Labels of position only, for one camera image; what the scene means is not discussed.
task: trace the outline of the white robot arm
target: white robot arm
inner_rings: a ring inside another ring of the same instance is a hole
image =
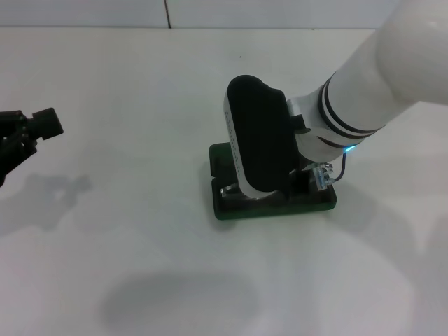
[[[287,101],[255,77],[237,77],[224,102],[234,169],[224,167],[223,148],[210,150],[216,216],[334,207],[342,175],[331,178],[327,162],[344,155],[345,164],[346,151],[419,101],[448,105],[447,0],[404,0],[307,96]]]
[[[448,1],[403,1],[317,92],[288,101],[311,130],[300,153],[329,162],[415,103],[448,105]]]

